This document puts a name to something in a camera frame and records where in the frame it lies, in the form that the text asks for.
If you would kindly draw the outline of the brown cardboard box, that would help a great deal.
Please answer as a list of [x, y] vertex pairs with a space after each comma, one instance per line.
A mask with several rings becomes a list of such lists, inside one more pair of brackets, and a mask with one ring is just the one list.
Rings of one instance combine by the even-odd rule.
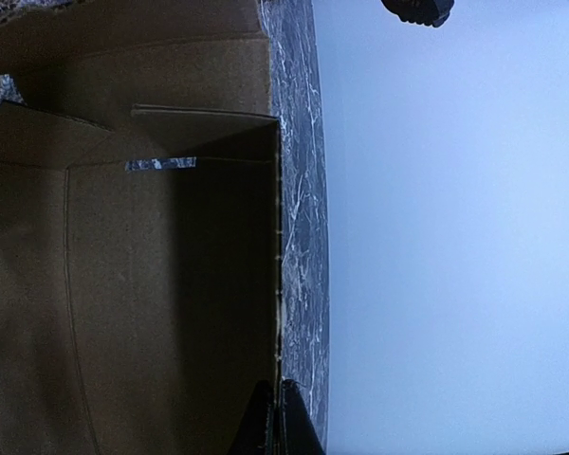
[[0, 13], [0, 454], [224, 454], [273, 381], [280, 139], [253, 1]]

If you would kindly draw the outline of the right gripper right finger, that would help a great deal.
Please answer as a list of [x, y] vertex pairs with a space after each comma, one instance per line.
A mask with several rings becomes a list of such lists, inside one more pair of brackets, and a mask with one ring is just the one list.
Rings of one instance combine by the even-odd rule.
[[323, 455], [323, 448], [303, 401], [298, 384], [286, 379], [281, 385], [280, 453]]

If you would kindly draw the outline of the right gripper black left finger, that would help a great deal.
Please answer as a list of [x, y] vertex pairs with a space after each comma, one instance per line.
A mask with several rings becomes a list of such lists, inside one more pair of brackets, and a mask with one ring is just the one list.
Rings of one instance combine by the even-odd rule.
[[248, 400], [228, 455], [273, 454], [273, 388], [259, 381]]

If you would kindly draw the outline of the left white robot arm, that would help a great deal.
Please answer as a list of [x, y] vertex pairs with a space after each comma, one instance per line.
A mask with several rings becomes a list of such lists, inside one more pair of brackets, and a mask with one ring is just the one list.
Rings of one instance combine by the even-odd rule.
[[382, 0], [383, 7], [401, 22], [441, 27], [450, 17], [454, 0]]

